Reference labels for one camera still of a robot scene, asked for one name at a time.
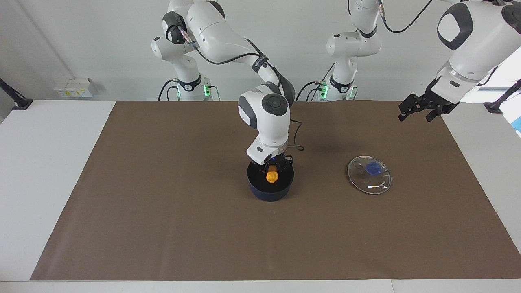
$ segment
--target blue object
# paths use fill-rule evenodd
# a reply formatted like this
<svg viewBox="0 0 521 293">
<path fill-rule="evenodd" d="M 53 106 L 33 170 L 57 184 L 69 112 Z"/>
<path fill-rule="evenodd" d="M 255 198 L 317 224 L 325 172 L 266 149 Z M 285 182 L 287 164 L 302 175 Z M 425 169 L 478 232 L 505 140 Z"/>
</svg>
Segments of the blue object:
<svg viewBox="0 0 521 293">
<path fill-rule="evenodd" d="M 516 121 L 512 122 L 512 127 L 514 127 L 514 129 L 517 131 L 521 131 L 521 117 L 519 117 Z"/>
<path fill-rule="evenodd" d="M 365 170 L 372 176 L 382 174 L 382 166 L 376 162 L 371 162 L 365 166 Z"/>
</svg>

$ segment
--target transparent lid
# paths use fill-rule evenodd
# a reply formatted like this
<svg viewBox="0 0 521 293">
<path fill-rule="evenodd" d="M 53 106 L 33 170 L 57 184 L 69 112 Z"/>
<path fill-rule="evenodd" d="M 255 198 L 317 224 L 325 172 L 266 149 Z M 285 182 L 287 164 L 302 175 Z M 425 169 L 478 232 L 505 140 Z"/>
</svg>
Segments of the transparent lid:
<svg viewBox="0 0 521 293">
<path fill-rule="evenodd" d="M 359 156 L 348 165 L 351 183 L 368 194 L 382 194 L 391 187 L 391 174 L 387 166 L 377 158 Z"/>
</svg>

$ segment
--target black cable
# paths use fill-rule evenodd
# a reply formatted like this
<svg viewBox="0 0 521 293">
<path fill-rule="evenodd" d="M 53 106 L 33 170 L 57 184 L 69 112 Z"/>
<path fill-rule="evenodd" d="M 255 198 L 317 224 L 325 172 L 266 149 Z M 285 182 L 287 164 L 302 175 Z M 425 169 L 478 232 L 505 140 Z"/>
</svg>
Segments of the black cable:
<svg viewBox="0 0 521 293">
<path fill-rule="evenodd" d="M 357 87 L 354 87 L 352 90 L 351 90 L 351 94 L 353 94 L 353 91 L 356 89 L 356 92 L 355 92 L 355 95 L 353 96 L 353 101 L 356 100 L 356 95 L 358 94 L 358 88 Z"/>
<path fill-rule="evenodd" d="M 246 39 L 245 40 L 248 41 L 248 43 L 250 43 L 250 45 L 257 51 L 257 53 L 259 54 L 259 57 L 261 56 L 265 56 L 262 51 L 259 49 L 259 47 L 257 47 L 257 45 L 255 45 L 255 43 L 253 43 L 253 41 L 251 41 L 250 39 Z M 277 76 L 277 78 L 279 79 L 279 84 L 277 85 L 278 87 L 280 87 L 280 84 L 282 83 L 282 79 L 280 78 L 280 73 L 279 71 L 277 70 L 276 67 L 274 67 L 270 62 L 266 61 L 266 64 L 275 72 L 275 75 Z"/>
<path fill-rule="evenodd" d="M 165 85 L 161 88 L 161 91 L 159 92 L 159 97 L 157 98 L 158 101 L 161 101 L 161 96 L 163 95 L 163 91 L 165 90 L 166 86 L 169 85 L 171 82 L 175 81 L 175 79 L 170 79 L 165 83 Z"/>
<path fill-rule="evenodd" d="M 490 78 L 494 75 L 495 71 L 498 69 L 499 66 L 497 67 L 494 67 L 494 69 L 492 70 L 492 72 L 489 74 L 489 77 L 487 78 L 487 80 L 484 82 L 484 83 L 479 83 L 477 84 L 476 86 L 477 87 L 482 87 L 484 86 L 485 84 L 487 84 L 489 81 L 490 81 Z"/>
<path fill-rule="evenodd" d="M 295 123 L 298 123 L 299 126 L 296 128 L 295 130 L 295 135 L 293 136 L 293 145 L 289 145 L 288 147 L 289 148 L 295 148 L 297 151 L 304 151 L 306 148 L 300 144 L 297 144 L 296 143 L 296 135 L 299 133 L 299 130 L 300 128 L 302 127 L 302 121 L 298 121 L 298 120 L 294 120 L 294 119 L 290 119 L 290 121 L 292 122 L 295 122 Z"/>
<path fill-rule="evenodd" d="M 331 70 L 333 69 L 334 65 L 335 65 L 335 63 L 331 64 L 331 67 L 329 67 L 329 70 L 326 72 L 326 75 L 324 75 L 324 77 L 322 78 L 322 80 L 324 80 L 324 81 L 326 80 L 327 75 L 331 72 Z M 317 91 L 320 90 L 320 85 L 318 85 L 317 88 L 316 88 L 315 90 L 317 90 Z M 313 98 L 312 98 L 311 100 L 313 100 L 313 99 L 315 98 L 315 94 L 316 94 L 316 93 L 317 93 L 317 92 L 315 91 L 315 93 L 313 94 Z"/>
<path fill-rule="evenodd" d="M 387 25 L 387 21 L 386 21 L 386 18 L 385 16 L 382 16 L 382 21 L 383 21 L 383 25 L 386 26 L 387 30 L 389 30 L 390 32 L 393 32 L 393 33 L 401 33 L 401 32 L 404 32 L 406 31 L 407 29 L 409 29 L 417 20 L 418 18 L 420 17 L 420 15 L 422 15 L 422 13 L 425 11 L 425 9 L 427 9 L 427 7 L 429 7 L 429 5 L 432 3 L 433 0 L 429 0 L 429 2 L 427 2 L 427 4 L 425 5 L 425 7 L 420 11 L 420 13 L 418 13 L 418 15 L 413 19 L 413 21 L 411 21 L 411 23 L 409 23 L 408 26 L 406 26 L 403 30 L 399 30 L 399 31 L 395 31 L 391 28 L 389 28 L 389 26 Z"/>
<path fill-rule="evenodd" d="M 310 85 L 312 85 L 313 83 L 315 83 L 315 82 L 314 82 L 314 81 L 310 81 L 310 82 L 306 83 L 306 85 L 303 86 L 303 87 L 300 89 L 299 94 L 296 95 L 295 102 L 298 102 L 298 101 L 299 101 L 299 96 L 300 96 L 300 94 L 301 94 L 301 93 L 302 93 L 302 92 L 303 92 L 307 87 L 309 87 Z"/>
<path fill-rule="evenodd" d="M 519 93 L 519 94 L 517 94 L 517 95 L 515 95 L 515 96 L 512 96 L 512 97 L 510 97 L 510 98 L 508 98 L 508 99 L 506 99 L 506 101 L 510 101 L 511 99 L 513 99 L 513 98 L 515 98 L 515 97 L 517 97 L 517 96 L 519 96 L 519 95 L 521 95 L 521 93 Z"/>
<path fill-rule="evenodd" d="M 219 89 L 216 86 L 209 86 L 209 89 L 215 89 L 217 91 L 217 98 L 219 101 L 221 100 L 221 95 L 219 94 Z"/>
<path fill-rule="evenodd" d="M 170 92 L 171 89 L 177 89 L 177 87 L 173 86 L 173 87 L 168 88 L 168 90 L 166 90 L 166 100 L 167 101 L 170 101 L 170 96 L 168 95 L 168 93 Z"/>
<path fill-rule="evenodd" d="M 231 59 L 228 59 L 226 61 L 223 61 L 223 62 L 213 62 L 212 60 L 209 60 L 208 58 L 206 58 L 206 56 L 203 55 L 203 53 L 201 53 L 201 51 L 199 51 L 199 48 L 195 47 L 195 50 L 199 53 L 199 55 L 205 59 L 207 62 L 211 63 L 211 64 L 214 64 L 214 65 L 224 65 L 224 64 L 227 64 L 227 63 L 230 63 L 230 62 L 233 62 L 237 59 L 240 59 L 242 57 L 246 57 L 246 56 L 257 56 L 257 57 L 260 57 L 259 54 L 257 53 L 246 53 L 246 54 L 242 54 L 242 55 L 239 55 L 237 57 L 234 57 L 234 58 L 231 58 Z"/>
<path fill-rule="evenodd" d="M 312 90 L 310 90 L 309 93 L 307 94 L 306 102 L 309 101 L 309 95 L 311 95 L 312 92 L 315 92 L 315 93 L 316 93 L 316 92 L 319 91 L 319 90 L 320 90 L 320 89 L 312 89 Z"/>
</svg>

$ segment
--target black bowl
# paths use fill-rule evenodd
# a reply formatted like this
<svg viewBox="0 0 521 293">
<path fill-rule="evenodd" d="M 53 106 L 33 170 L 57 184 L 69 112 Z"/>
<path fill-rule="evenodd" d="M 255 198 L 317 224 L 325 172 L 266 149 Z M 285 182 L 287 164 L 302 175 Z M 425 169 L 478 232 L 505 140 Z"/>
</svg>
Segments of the black bowl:
<svg viewBox="0 0 521 293">
<path fill-rule="evenodd" d="M 289 166 L 283 172 L 279 172 L 279 180 L 271 184 L 266 180 L 266 173 L 259 170 L 258 165 L 251 162 L 248 166 L 248 182 L 253 194 L 263 201 L 278 201 L 290 190 L 293 182 L 293 166 Z"/>
</svg>

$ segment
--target electrical outlet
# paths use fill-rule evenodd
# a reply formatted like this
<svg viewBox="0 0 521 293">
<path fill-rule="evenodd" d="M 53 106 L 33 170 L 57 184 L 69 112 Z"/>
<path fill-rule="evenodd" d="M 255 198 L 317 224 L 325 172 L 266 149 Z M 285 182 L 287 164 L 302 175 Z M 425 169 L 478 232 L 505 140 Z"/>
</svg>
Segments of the electrical outlet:
<svg viewBox="0 0 521 293">
<path fill-rule="evenodd" d="M 89 78 L 56 79 L 54 91 L 60 97 L 93 97 L 97 93 Z"/>
<path fill-rule="evenodd" d="M 327 86 L 327 84 L 321 84 L 319 86 L 319 90 L 318 90 L 319 98 L 322 100 L 325 100 L 327 97 L 328 91 L 329 91 L 329 87 Z"/>
</svg>

